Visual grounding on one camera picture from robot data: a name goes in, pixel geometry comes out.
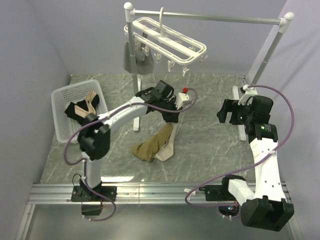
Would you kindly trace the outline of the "olive and cream underwear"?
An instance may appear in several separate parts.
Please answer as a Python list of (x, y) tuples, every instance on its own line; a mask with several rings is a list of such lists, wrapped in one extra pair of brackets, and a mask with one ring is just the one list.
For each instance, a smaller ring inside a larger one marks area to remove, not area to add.
[(138, 159), (152, 162), (158, 159), (167, 161), (174, 155), (174, 143), (178, 125), (167, 123), (153, 137), (132, 147), (132, 153)]

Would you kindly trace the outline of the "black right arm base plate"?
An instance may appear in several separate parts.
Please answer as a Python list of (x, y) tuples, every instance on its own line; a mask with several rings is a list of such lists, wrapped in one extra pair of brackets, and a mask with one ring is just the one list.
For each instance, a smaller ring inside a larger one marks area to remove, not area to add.
[(222, 192), (221, 185), (205, 185), (205, 200), (207, 202), (219, 202), (224, 201), (226, 198)]

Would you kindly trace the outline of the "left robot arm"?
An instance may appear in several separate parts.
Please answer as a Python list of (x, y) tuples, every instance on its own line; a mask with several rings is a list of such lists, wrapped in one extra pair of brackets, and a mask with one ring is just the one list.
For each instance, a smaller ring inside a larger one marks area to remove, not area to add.
[(103, 194), (100, 162), (110, 150), (111, 134), (129, 121), (153, 111), (160, 112), (165, 122), (176, 125), (179, 113), (184, 111), (184, 104), (193, 104), (189, 95), (185, 92), (174, 94), (174, 89), (161, 80), (155, 87), (137, 92), (127, 103), (112, 111), (100, 115), (88, 114), (83, 126), (76, 131), (82, 153), (77, 163), (83, 163), (79, 186), (87, 201), (114, 200)]

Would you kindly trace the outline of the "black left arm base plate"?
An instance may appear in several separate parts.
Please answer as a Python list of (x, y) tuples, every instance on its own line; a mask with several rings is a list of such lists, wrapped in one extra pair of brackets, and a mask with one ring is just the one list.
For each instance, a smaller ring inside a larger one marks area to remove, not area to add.
[[(100, 189), (94, 189), (100, 195), (109, 198), (112, 201), (116, 200), (116, 186), (102, 186)], [(103, 198), (92, 193), (86, 186), (76, 185), (73, 187), (71, 194), (71, 202), (100, 202)]]

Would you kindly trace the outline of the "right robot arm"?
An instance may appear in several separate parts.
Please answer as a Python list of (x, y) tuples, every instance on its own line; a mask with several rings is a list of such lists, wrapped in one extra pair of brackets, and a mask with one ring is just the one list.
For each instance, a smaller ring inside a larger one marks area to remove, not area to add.
[(231, 113), (230, 124), (244, 126), (254, 160), (255, 190), (243, 177), (228, 173), (222, 178), (220, 194), (226, 200), (235, 198), (244, 226), (279, 232), (295, 210), (287, 202), (280, 181), (278, 131), (269, 123), (273, 104), (270, 98), (260, 95), (249, 97), (245, 104), (224, 100), (218, 120), (224, 123)]

